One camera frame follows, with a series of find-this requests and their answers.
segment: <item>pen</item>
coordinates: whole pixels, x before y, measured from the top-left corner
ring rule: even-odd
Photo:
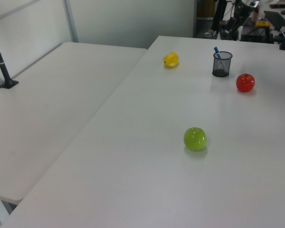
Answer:
[[[219,54],[219,49],[218,49],[218,47],[214,47],[214,50],[215,50],[215,53],[216,53],[217,56],[218,56],[218,59],[221,60],[222,57],[221,57],[220,54]],[[226,68],[224,62],[223,62],[223,61],[220,61],[220,63],[221,63],[221,65],[223,66],[223,69],[226,71],[227,68]]]
[[[220,54],[219,54],[219,50],[218,47],[214,47],[215,53],[218,55],[218,59],[222,59]]]

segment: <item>white table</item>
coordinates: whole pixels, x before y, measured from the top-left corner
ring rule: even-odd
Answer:
[[[233,54],[229,77],[211,74],[215,46]],[[183,143],[194,126],[199,152]],[[285,228],[285,51],[158,37],[2,226],[30,227]]]
[[[145,51],[65,43],[0,89],[0,200],[26,196]]]

